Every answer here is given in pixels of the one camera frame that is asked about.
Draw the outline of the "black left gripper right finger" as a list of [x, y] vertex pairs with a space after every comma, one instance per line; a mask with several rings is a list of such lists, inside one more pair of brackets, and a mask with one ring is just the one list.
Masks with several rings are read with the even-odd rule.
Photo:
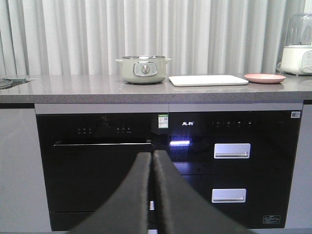
[[153, 153], [160, 234], [250, 234], [214, 208], [181, 176], [165, 150]]

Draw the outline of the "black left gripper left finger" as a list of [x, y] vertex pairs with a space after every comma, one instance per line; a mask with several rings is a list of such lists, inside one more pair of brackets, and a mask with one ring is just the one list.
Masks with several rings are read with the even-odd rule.
[[129, 173], [113, 195], [71, 234], [146, 234], [151, 153], [138, 153]]

